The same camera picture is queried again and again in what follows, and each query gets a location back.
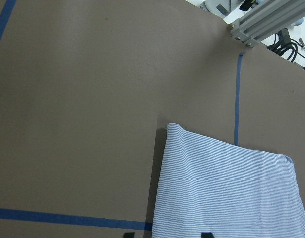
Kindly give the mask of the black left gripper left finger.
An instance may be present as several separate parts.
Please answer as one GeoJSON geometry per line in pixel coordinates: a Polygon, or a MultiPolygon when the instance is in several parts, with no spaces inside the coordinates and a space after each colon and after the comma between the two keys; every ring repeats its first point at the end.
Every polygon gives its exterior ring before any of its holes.
{"type": "Polygon", "coordinates": [[[124,233],[124,238],[135,238],[135,232],[124,233]]]}

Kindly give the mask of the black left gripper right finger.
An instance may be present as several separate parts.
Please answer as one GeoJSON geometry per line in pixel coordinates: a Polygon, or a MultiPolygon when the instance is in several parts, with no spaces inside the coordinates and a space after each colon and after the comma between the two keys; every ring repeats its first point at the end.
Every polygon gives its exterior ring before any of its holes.
{"type": "Polygon", "coordinates": [[[201,238],[214,238],[214,235],[211,232],[202,232],[201,238]]]}

